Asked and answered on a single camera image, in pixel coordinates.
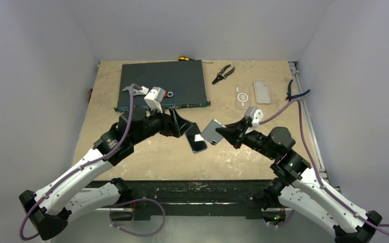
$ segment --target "gray floor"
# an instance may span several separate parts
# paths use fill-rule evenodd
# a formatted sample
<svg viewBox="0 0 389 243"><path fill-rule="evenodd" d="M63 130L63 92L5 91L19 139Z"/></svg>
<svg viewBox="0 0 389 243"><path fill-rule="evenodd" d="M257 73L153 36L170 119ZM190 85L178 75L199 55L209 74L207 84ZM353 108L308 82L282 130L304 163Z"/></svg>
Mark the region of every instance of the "gray floor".
<svg viewBox="0 0 389 243"><path fill-rule="evenodd" d="M126 222L126 229L139 233L152 232L160 224L161 217L151 221ZM93 212L69 225L52 243L240 243L240 242L297 242L332 243L332 236L320 226L300 214L296 214L285 227L266 228L261 220L245 220L243 217L166 217L165 227L151 237L135 237L109 226L108 212Z"/></svg>

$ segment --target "yellow screwdriver handle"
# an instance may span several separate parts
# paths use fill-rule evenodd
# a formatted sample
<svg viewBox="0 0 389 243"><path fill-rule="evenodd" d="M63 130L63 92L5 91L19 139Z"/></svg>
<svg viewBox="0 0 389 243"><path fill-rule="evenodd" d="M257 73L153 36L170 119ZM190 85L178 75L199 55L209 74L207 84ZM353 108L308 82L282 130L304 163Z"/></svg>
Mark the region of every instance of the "yellow screwdriver handle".
<svg viewBox="0 0 389 243"><path fill-rule="evenodd" d="M179 61L190 61L190 58L188 58L188 57L179 57L178 60Z"/></svg>

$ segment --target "white wall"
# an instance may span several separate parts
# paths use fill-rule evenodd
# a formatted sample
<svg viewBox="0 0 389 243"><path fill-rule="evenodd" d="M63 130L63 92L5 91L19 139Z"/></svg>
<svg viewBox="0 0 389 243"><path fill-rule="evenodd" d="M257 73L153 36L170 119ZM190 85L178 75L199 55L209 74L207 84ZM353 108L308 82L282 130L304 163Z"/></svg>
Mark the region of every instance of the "white wall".
<svg viewBox="0 0 389 243"><path fill-rule="evenodd" d="M68 0L101 60L297 60L331 0Z"/></svg>
<svg viewBox="0 0 389 243"><path fill-rule="evenodd" d="M19 241L18 195L69 168L94 70L64 0L0 1L0 242Z"/></svg>
<svg viewBox="0 0 389 243"><path fill-rule="evenodd" d="M334 1L298 67L332 184L389 222L389 1Z"/></svg>

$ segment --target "metal frame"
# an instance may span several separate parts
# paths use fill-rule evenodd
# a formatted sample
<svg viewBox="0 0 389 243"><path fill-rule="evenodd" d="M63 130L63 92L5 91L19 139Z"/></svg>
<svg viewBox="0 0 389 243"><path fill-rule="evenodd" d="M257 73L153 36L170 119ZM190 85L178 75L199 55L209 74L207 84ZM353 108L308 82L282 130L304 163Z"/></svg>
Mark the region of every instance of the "metal frame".
<svg viewBox="0 0 389 243"><path fill-rule="evenodd" d="M96 190L96 188L89 188L86 187L81 192L89 192ZM280 212L282 208L267 208L266 210L262 209L262 212ZM98 208L95 211L107 211L107 212L132 212L132 209L130 208Z"/></svg>
<svg viewBox="0 0 389 243"><path fill-rule="evenodd" d="M295 62L289 62L290 70L291 70L291 66L292 66L291 63L294 64L294 67L296 70L295 73L292 72L292 76L293 76L293 79L296 81L298 92L301 93L301 92L303 92L303 89L302 89L302 85L300 84L300 80L299 80L299 75L298 75L299 71L297 71L297 67L296 67ZM320 149L318 147L318 142L317 142L317 138L315 136L314 126L313 126L313 123L311 121L311 117L310 117L310 114L308 111L308 106L306 105L306 101L304 99L301 100L301 103L302 103L303 112L305 113L305 121L308 124L308 128L309 128L309 136L311 137L311 144L312 144L312 146L314 148L314 152L317 156L317 161L318 161L318 164L320 166L320 169L322 169L322 171L325 172L323 158L321 157Z"/></svg>
<svg viewBox="0 0 389 243"><path fill-rule="evenodd" d="M107 181L92 181L85 191L103 186ZM157 200L169 216L245 216L261 219L264 188L271 180L176 180L125 181L134 198ZM278 201L269 201L271 208L279 208ZM136 204L135 220L149 220L161 215L154 205Z"/></svg>

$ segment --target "screwdriver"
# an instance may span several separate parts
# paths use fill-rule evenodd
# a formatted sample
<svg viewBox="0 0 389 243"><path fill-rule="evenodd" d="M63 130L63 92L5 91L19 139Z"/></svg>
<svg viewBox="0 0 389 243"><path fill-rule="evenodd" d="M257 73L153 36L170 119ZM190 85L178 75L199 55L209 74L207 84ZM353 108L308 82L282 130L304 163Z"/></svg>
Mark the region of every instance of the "screwdriver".
<svg viewBox="0 0 389 243"><path fill-rule="evenodd" d="M178 57L178 61L194 61L195 59L193 58L188 58L188 57Z"/></svg>

